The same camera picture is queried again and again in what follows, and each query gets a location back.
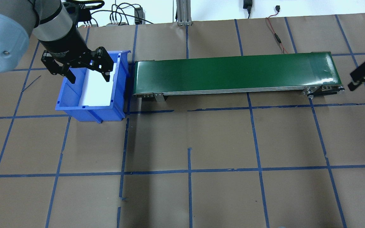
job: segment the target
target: blue plastic bin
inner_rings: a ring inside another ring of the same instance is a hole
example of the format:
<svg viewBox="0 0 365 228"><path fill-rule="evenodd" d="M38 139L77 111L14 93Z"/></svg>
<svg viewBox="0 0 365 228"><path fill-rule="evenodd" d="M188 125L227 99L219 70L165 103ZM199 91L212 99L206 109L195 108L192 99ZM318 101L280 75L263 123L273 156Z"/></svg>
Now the blue plastic bin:
<svg viewBox="0 0 365 228"><path fill-rule="evenodd" d="M70 70L76 76L75 84L71 84L67 78L63 79L55 109L65 111L78 121L96 121L97 123L102 123L103 121L120 121L125 118L125 113L123 112L123 96L126 87L126 78L129 77L127 55L130 52L108 52L116 63L109 106L79 106L87 68L71 68Z"/></svg>

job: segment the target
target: conveyor belt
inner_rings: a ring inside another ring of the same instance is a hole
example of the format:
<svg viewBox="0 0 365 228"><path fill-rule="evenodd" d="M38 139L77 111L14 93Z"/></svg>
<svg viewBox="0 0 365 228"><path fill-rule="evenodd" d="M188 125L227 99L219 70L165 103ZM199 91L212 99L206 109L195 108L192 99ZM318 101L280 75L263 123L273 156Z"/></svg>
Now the conveyor belt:
<svg viewBox="0 0 365 228"><path fill-rule="evenodd" d="M330 52L313 52L136 62L133 95L283 90L316 96L344 89Z"/></svg>

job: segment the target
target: connector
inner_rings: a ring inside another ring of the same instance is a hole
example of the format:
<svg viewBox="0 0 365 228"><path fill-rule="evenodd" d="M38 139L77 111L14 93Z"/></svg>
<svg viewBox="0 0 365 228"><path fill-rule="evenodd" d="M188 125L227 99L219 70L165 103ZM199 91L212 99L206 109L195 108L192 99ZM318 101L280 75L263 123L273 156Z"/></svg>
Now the connector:
<svg viewBox="0 0 365 228"><path fill-rule="evenodd" d="M247 9L247 12L250 14L252 10L253 0L243 0L243 9Z"/></svg>

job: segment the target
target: blue tape grid line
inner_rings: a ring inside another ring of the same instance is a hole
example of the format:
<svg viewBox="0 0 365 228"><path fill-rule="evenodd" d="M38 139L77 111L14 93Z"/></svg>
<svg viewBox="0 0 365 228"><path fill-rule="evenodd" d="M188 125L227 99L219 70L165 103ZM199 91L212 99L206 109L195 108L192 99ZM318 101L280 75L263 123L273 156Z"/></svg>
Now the blue tape grid line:
<svg viewBox="0 0 365 228"><path fill-rule="evenodd" d="M239 27L237 25L237 20L234 20L236 26L237 39L239 40L240 56L243 56L242 40L240 39Z"/></svg>
<svg viewBox="0 0 365 228"><path fill-rule="evenodd" d="M336 184L335 184L335 179L333 178L333 173L332 173L332 169L330 167L330 163L329 163L329 158L326 155L326 147L325 147L325 143L323 142L323 137L322 137L322 133L320 131L320 127L319 127L319 123L317 121L317 117L316 117L316 112L315 112L315 108L313 106L313 102L310 99L310 104L311 104L311 109L312 109L312 114L313 114L313 118L315 120L315 125L316 125L316 129L317 129L317 133L319 135L319 140L320 140L320 144L322 146L322 150L323 150L323 155L325 157L325 161L326 161L326 167L329 171L329 177L330 177L330 181L332 183L332 187L333 187L333 192L335 193L335 199L336 199L336 203L337 203L337 207L339 209L339 213L340 213L340 218L342 220L342 224L343 224L343 228L347 228L346 225L346 221L344 219L344 214L343 214L343 209L342 209L342 205L340 204L340 199L339 199L339 195L337 193L337 188L336 188Z"/></svg>
<svg viewBox="0 0 365 228"><path fill-rule="evenodd" d="M292 37L292 33L291 33L291 28L290 28L290 25L288 24L288 20L287 18L285 17L285 23L287 25L287 29L288 29L288 33L290 34L290 39L291 39L291 42L292 42L292 46L294 48L294 51L295 53L298 53L297 52L297 48L296 48L296 45L294 43L294 39ZM346 221L345 221L345 218L344 218L344 214L343 214L343 209L342 209L342 205L340 204L340 199L339 199L339 195L337 194L337 188L336 188L336 184L335 184L335 180L333 178L333 173L332 173L332 170L331 170L331 167L330 167L330 163L329 163L329 159L327 158L326 156L326 148L325 148L325 144L323 142L323 137L322 137L322 133L320 131L320 127L319 127L319 123L317 121L317 117L316 117L316 112L315 112L315 108L314 108L314 105L313 105L313 102L312 100L310 99L310 107L312 109L312 113L313 113L313 118L315 120L315 124L316 124L316 129L317 129L317 132L318 132L318 135L319 135L319 139L320 139L320 143L321 143L321 146L322 146L322 150L323 150L323 155L325 157L325 160L326 160L326 166L327 166L327 169L328 169L328 172L329 172L329 177L330 177L330 181L332 183L332 188L333 188L333 192L335 194L335 198L336 198L336 203L337 203L337 207L339 209L339 214L340 214L340 218L342 220L342 224L343 224L343 228L347 228L347 225L346 225Z"/></svg>
<svg viewBox="0 0 365 228"><path fill-rule="evenodd" d="M188 148L188 209L189 209L189 228L192 228L192 181L191 181L191 151Z"/></svg>
<svg viewBox="0 0 365 228"><path fill-rule="evenodd" d="M28 81L29 74L30 74L30 69L32 68L33 62L35 60L35 56L36 56L37 49L39 48L39 44L40 44L40 42L37 42L35 51L33 53L32 61L30 62L29 69L28 69L28 73L26 74L26 78L25 78L25 81L23 82L23 86L22 86L22 90L21 91L23 91L23 89L26 87L26 82ZM18 112L18 108L19 108L19 104L20 104L21 99L22 99L22 95L23 95L23 92L21 92L19 94L18 102L16 103L15 112L14 112L14 114L12 116L12 121L10 122L8 132L6 133L4 145L3 145L3 148L2 148L1 153L0 153L0 164L1 164L1 161L2 161L2 158L3 158L3 155L4 155L4 151L5 151L5 148L6 148L6 143L8 142L9 134L10 134L10 132L12 130L12 126L13 126L13 122L15 120L16 113Z"/></svg>
<svg viewBox="0 0 365 228"><path fill-rule="evenodd" d="M124 199L123 194L123 179L125 177L125 163L126 163L126 149L128 145L128 130L129 130L129 118L126 120L126 129L125 129L125 140L123 142L123 155L122 155L122 169L120 172L120 184L119 184L119 197Z"/></svg>
<svg viewBox="0 0 365 228"><path fill-rule="evenodd" d="M334 106L356 106L365 105L365 103L344 103L344 104L314 104L315 107L334 107ZM277 105L277 106L254 106L253 109L267 108L305 108L310 105ZM199 108L187 111L223 111L223 110L247 110L249 107L230 107L230 108ZM168 113L174 110L154 110L154 111L131 111L129 114L153 114L153 113ZM34 115L34 116L15 116L15 119L21 118L51 118L51 117L69 117L68 114L53 114L53 115ZM12 119L13 117L0 117L0 119Z"/></svg>
<svg viewBox="0 0 365 228"><path fill-rule="evenodd" d="M131 114L131 99L133 94L133 84L134 84L134 75L135 75L135 52L136 52L136 41L138 39L138 25L135 26L135 36L133 38L133 52L132 52L132 63L130 64L130 78L127 80L129 82L129 94L128 94L128 104L126 108L126 115Z"/></svg>
<svg viewBox="0 0 365 228"><path fill-rule="evenodd" d="M344 30L343 30L342 24L340 23L339 17L337 15L335 15L335 17L336 17L337 24L339 25L340 31L342 32L344 41L347 44L347 48L349 48L349 52L350 52L350 55L353 59L353 62L355 62L356 67L359 67L359 64L357 63L356 58L355 58L355 54L353 53L352 48L350 46L350 43L347 40L346 34L344 33Z"/></svg>
<svg viewBox="0 0 365 228"><path fill-rule="evenodd" d="M131 72L132 74L134 74L135 72L135 56L136 56L136 41L138 40L138 25L135 25L135 35L133 37L133 52L132 52L132 65L131 65ZM126 110L126 115L129 116L131 114L130 112L130 106L131 106L131 98L132 98L132 93L133 93L133 81L134 81L134 77L130 76L130 88L129 88L129 94L128 94L128 103L127 103L127 110ZM128 130L129 130L129 121L130 119L127 118L126 119L126 126L125 126L125 139L124 139L124 143L123 143L123 154L122 154L122 168L121 168L121 172L120 172L120 183L119 183L119 197L123 200L124 198L122 197L123 195L123 181L125 178L125 163L126 163L126 149L127 149L127 144L128 144ZM116 216L116 227L119 228L119 224L120 224L120 211L121 211L121 207L118 207L118 213Z"/></svg>
<svg viewBox="0 0 365 228"><path fill-rule="evenodd" d="M85 43L88 42L88 36L90 35L90 28L87 29L87 35L85 36Z"/></svg>
<svg viewBox="0 0 365 228"><path fill-rule="evenodd" d="M291 166L291 167L265 167L262 171L284 171L284 170L323 170L327 166ZM339 165L330 166L331 169L358 169L365 168L365 165ZM124 172L124 175L154 175L173 173L205 173L205 172L258 172L258 168L225 168L225 169L191 169L191 170L158 170L158 171L138 171ZM0 178L6 177L49 177L56 173L43 174L0 174ZM83 173L59 173L59 176L120 176L122 172L83 172Z"/></svg>
<svg viewBox="0 0 365 228"><path fill-rule="evenodd" d="M267 228L270 228L270 223L268 220L268 212L267 212L266 194L264 191L262 166L261 166L260 154L259 154L259 150L258 150L256 128L254 125L254 118L253 118L252 101L250 100L249 93L247 93L247 102L249 103L250 121L252 123L252 132L253 132L253 139L254 139L254 147L256 150L257 168L258 168L258 172L259 172L259 180L260 180L261 196L262 196L262 200L263 200L264 216L265 216L265 220L266 220L266 226L267 226Z"/></svg>
<svg viewBox="0 0 365 228"><path fill-rule="evenodd" d="M189 50L188 50L188 25L185 26L185 52L186 58L189 59Z"/></svg>
<svg viewBox="0 0 365 228"><path fill-rule="evenodd" d="M55 190L56 190L56 187L57 187L57 181L58 181L58 177L59 177L59 174L60 174L60 167L61 167L61 163L62 163L62 160L63 160L63 151L65 149L66 142L67 142L68 129L70 128L70 121L71 121L71 117L68 117L66 131L65 131L64 137L63 137L63 145L61 147L60 157L59 157L59 160L58 160L57 170L56 170L56 174L55 174L55 178L54 178L52 196L50 197L49 210L48 210L48 216L46 218L45 228L49 227L50 215L52 213Z"/></svg>
<svg viewBox="0 0 365 228"><path fill-rule="evenodd" d="M119 228L120 224L120 206L118 207L118 213L116 214L116 228Z"/></svg>
<svg viewBox="0 0 365 228"><path fill-rule="evenodd" d="M284 20L285 20L285 24L287 25L288 33L290 34L290 39L291 39L292 47L294 48L294 52L298 53L297 48L295 46L294 38L292 37L290 25L288 24L287 17L284 17Z"/></svg>

